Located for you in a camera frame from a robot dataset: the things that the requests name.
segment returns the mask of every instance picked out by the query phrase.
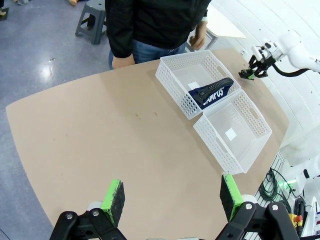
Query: wooden table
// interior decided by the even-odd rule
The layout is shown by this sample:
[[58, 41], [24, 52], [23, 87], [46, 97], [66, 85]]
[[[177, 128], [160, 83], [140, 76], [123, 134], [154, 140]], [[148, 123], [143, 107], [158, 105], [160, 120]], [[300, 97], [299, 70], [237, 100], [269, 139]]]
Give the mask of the wooden table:
[[[247, 174], [254, 194], [288, 128], [259, 80], [242, 80], [245, 61], [214, 51], [264, 115], [272, 135]], [[222, 169], [155, 77], [159, 61], [103, 72], [36, 93], [6, 109], [17, 151], [45, 213], [82, 214], [112, 179], [124, 182], [119, 229], [130, 240], [213, 239], [227, 220], [219, 198]]]

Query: person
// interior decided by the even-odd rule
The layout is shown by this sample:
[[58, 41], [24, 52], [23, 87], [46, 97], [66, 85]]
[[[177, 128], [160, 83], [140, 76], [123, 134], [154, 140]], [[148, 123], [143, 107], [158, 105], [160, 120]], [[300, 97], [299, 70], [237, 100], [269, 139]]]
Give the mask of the person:
[[7, 12], [3, 11], [2, 8], [5, 5], [5, 0], [0, 0], [0, 17], [7, 14]]
[[205, 43], [211, 0], [105, 0], [110, 69], [181, 54], [190, 38], [199, 50]]

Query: open basket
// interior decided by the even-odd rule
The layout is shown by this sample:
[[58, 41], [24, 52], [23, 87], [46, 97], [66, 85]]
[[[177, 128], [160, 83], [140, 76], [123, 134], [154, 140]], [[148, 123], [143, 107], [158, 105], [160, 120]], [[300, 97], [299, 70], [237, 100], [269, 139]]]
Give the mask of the open basket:
[[226, 77], [233, 80], [226, 98], [241, 89], [232, 74], [210, 50], [161, 57], [155, 76], [189, 120], [225, 99], [201, 110], [189, 94], [190, 90]]
[[246, 173], [272, 133], [243, 90], [210, 107], [193, 127], [226, 174]]

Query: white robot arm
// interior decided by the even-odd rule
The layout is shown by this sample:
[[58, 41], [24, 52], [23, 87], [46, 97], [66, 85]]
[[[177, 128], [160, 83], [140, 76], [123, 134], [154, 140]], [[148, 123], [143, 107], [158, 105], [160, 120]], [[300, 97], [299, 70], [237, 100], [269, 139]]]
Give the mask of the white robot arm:
[[[254, 76], [267, 77], [267, 69], [271, 66], [286, 77], [296, 77], [307, 70], [320, 73], [320, 56], [310, 54], [303, 44], [302, 37], [294, 30], [289, 30], [275, 42], [267, 41], [263, 46], [253, 46], [252, 50], [250, 69], [239, 72], [242, 78], [253, 80]], [[299, 70], [289, 73], [281, 71], [275, 63], [284, 56], [287, 56], [291, 65]]]

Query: floor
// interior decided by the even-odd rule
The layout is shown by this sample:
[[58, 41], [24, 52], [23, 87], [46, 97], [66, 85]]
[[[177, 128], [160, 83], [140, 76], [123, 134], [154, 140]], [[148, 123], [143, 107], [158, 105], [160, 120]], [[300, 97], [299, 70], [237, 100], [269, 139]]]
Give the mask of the floor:
[[[53, 226], [27, 179], [10, 132], [5, 107], [21, 98], [109, 70], [107, 37], [91, 45], [75, 30], [84, 6], [68, 0], [5, 0], [0, 21], [0, 229], [11, 240], [49, 239]], [[0, 240], [6, 237], [0, 232]]]

